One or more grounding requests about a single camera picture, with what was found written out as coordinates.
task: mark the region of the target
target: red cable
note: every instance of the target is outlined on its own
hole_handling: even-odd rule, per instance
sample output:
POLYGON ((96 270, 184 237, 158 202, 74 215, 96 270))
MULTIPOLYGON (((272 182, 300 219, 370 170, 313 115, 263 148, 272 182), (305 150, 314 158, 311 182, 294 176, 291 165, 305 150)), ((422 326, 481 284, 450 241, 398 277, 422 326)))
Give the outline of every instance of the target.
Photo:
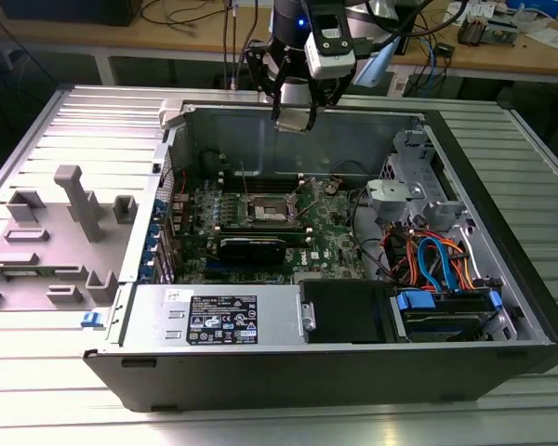
POLYGON ((186 171, 182 170, 182 190, 179 192, 181 195, 186 190, 186 171))

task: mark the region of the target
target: wooden desk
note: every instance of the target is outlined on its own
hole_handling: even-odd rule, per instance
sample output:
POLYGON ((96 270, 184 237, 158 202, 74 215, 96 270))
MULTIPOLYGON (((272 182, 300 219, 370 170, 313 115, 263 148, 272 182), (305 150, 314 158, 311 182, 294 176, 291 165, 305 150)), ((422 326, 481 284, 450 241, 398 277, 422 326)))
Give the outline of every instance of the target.
MULTIPOLYGON (((442 14, 447 0, 436 0, 425 13, 432 27, 442 14)), ((168 7, 191 7, 199 5, 194 0, 168 0, 168 7)), ((222 9, 220 0, 195 11, 178 14, 177 18, 188 20, 222 9)), ((163 20, 161 7, 153 6, 148 17, 163 20)), ((238 13, 237 45, 242 46, 253 20, 251 7, 240 7, 238 13)), ((271 11, 259 9, 259 22, 254 38, 269 37, 271 11)), ((129 27, 108 27, 92 24, 71 24, 47 21, 7 20, 0 10, 0 17, 7 28, 30 50, 83 53, 93 56, 97 62, 102 82, 115 83, 109 57, 127 56, 158 59, 222 60, 223 14, 217 14, 196 22, 196 36, 175 31, 167 26, 156 25, 136 17, 129 27)), ((463 46, 457 43, 457 27, 448 27, 438 33, 439 41, 456 47, 451 66, 451 76, 498 78, 535 82, 558 83, 558 49, 545 46, 520 35, 514 47, 510 46, 463 46)), ((16 48, 0 29, 0 48, 16 48)), ((399 79, 408 77, 426 63, 426 56, 413 39, 404 56, 395 56, 391 71, 399 79)))

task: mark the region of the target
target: yellow cable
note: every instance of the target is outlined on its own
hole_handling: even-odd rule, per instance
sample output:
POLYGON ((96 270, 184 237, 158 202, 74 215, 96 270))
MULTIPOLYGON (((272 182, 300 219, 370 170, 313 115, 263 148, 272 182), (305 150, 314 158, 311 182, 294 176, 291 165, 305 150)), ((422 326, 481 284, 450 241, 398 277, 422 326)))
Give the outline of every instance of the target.
POLYGON ((475 287, 473 286, 472 283, 472 276, 470 276, 469 274, 469 262, 467 261, 467 258, 465 259, 465 275, 467 276, 467 284, 470 286, 472 290, 474 290, 475 287))

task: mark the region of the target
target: side panel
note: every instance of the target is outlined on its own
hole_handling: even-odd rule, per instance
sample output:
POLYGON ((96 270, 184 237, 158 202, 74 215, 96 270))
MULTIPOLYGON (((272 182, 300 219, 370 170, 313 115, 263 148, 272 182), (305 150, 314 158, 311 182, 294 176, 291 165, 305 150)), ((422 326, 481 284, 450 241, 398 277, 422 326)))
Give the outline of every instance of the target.
POLYGON ((114 356, 89 367, 137 412, 477 400, 549 348, 114 356))
MULTIPOLYGON (((441 113, 428 111, 426 114, 428 123, 445 154, 443 162, 450 167, 451 172, 454 172, 453 175, 469 199, 465 202, 474 208, 475 214, 484 223, 484 230, 491 237, 493 245, 509 268, 546 335, 552 342, 558 344, 558 304, 539 277, 441 113)), ((533 372, 546 372, 556 365, 558 365, 558 351, 554 357, 550 357, 545 364, 533 372)))

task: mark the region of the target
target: power supply label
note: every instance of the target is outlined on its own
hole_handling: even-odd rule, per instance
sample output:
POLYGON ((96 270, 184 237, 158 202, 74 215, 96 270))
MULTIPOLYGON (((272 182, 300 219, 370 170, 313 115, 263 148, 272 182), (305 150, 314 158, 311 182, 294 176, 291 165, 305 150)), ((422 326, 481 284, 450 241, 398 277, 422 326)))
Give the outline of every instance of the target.
POLYGON ((193 346, 257 344, 259 320, 255 295, 194 295, 186 340, 193 346))

